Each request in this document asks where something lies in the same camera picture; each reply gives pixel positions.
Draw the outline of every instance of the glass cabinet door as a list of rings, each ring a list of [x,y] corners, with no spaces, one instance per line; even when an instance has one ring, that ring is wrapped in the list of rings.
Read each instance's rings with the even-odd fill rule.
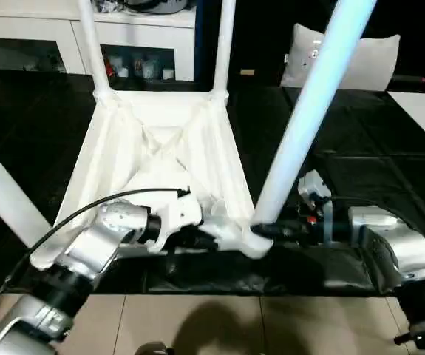
[[[71,21],[0,17],[0,70],[86,74]]]
[[[174,50],[102,44],[107,75],[174,80]]]
[[[66,72],[55,41],[0,38],[0,70]]]

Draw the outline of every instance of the black cable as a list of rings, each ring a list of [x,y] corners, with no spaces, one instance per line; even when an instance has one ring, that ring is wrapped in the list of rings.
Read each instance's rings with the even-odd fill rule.
[[[73,219],[75,219],[78,215],[84,213],[85,211],[92,209],[93,207],[96,207],[104,202],[114,200],[115,198],[127,196],[127,195],[136,195],[136,194],[142,194],[144,192],[177,192],[179,195],[185,194],[186,192],[181,189],[170,189],[170,188],[155,188],[155,189],[137,189],[137,190],[129,190],[124,192],[119,192],[117,194],[113,194],[107,197],[103,197],[99,200],[96,200],[85,207],[77,210],[76,212],[72,213],[68,217],[64,218],[60,223],[58,223],[56,226],[52,227],[38,242],[35,243],[34,246],[28,249],[28,251],[21,257],[21,259],[15,264],[12,271],[7,275],[7,277],[4,280],[4,283],[0,286],[0,299],[2,294],[7,290],[7,287],[9,286],[10,282],[15,279],[17,276],[17,273],[21,270],[21,268],[24,266],[26,261],[30,258],[30,255],[38,249],[41,244],[46,242],[54,233],[59,231],[61,228],[63,228],[66,224],[71,222]]]

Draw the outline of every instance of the white cushion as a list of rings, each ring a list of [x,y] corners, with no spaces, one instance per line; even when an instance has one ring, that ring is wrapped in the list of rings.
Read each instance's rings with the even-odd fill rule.
[[[398,58],[400,35],[383,39],[361,39],[340,83],[340,89],[384,91]],[[320,32],[294,25],[293,46],[281,85],[302,87],[324,40]]]

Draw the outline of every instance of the beige floor tile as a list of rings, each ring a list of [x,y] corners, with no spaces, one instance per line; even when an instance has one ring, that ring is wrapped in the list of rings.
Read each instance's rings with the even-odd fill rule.
[[[407,355],[385,299],[264,297],[267,355]]]
[[[178,355],[260,354],[257,297],[127,296],[115,355],[162,341]]]
[[[398,335],[404,334],[409,330],[409,322],[406,318],[406,315],[401,310],[398,300],[395,297],[387,297],[388,306],[391,309],[391,313],[395,318],[396,324],[398,325],[399,332]],[[424,355],[425,351],[419,350],[416,348],[414,342],[407,342],[406,347],[411,355]]]
[[[59,354],[112,355],[124,300],[123,295],[89,297],[69,336],[56,345]]]

